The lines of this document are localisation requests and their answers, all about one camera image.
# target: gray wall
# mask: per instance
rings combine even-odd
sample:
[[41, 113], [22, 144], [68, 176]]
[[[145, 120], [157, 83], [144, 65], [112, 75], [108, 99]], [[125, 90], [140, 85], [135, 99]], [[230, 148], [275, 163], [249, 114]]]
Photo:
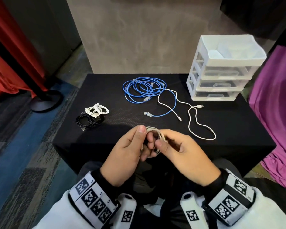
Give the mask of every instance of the gray wall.
[[188, 73], [200, 35], [244, 33], [221, 0], [67, 2], [94, 73]]
[[80, 43], [66, 0], [3, 2], [53, 74]]

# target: right hand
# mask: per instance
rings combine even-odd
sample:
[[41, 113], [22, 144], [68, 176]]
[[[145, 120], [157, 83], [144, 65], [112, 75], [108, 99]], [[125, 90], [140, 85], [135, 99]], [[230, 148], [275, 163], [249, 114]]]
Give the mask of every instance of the right hand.
[[[168, 143], [155, 139], [154, 145], [189, 180], [207, 186], [220, 176], [220, 170], [190, 136], [169, 129], [162, 129], [161, 132]], [[152, 136], [152, 133], [147, 134], [149, 141]]]

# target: left hand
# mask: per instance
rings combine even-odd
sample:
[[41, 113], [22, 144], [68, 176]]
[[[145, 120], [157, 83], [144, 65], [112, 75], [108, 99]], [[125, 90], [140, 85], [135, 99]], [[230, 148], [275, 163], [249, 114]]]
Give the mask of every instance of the left hand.
[[[146, 134], [146, 127], [138, 125], [118, 140], [100, 168], [101, 174], [111, 185], [119, 187], [129, 179], [137, 168], [140, 157], [142, 161], [145, 161], [149, 155], [150, 157], [156, 155], [143, 145]], [[148, 138], [148, 141], [149, 144], [153, 142], [152, 137]]]

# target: hand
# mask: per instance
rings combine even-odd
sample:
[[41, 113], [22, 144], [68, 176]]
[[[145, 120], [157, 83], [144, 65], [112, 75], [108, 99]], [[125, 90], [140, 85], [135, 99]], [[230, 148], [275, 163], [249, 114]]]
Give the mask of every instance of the hand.
[[168, 143], [154, 139], [155, 146], [189, 180], [207, 186], [220, 176], [220, 170], [190, 136], [169, 129], [163, 129], [161, 132]]
[[110, 184], [116, 187], [121, 186], [133, 175], [140, 156], [144, 161], [151, 154], [151, 150], [143, 146], [145, 137], [146, 127], [138, 125], [118, 140], [100, 168], [101, 174]]

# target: white sleeve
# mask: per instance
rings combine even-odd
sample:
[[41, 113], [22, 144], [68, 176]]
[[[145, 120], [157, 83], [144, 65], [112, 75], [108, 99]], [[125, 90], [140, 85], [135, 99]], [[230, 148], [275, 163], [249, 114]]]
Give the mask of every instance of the white sleeve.
[[66, 191], [61, 200], [53, 205], [50, 211], [40, 220], [34, 229], [92, 229], [82, 216], [70, 204], [69, 191]]
[[[286, 229], [286, 215], [278, 205], [263, 196], [259, 189], [252, 187], [256, 192], [256, 199], [251, 208], [238, 220], [231, 229]], [[218, 229], [228, 228], [217, 221]]]

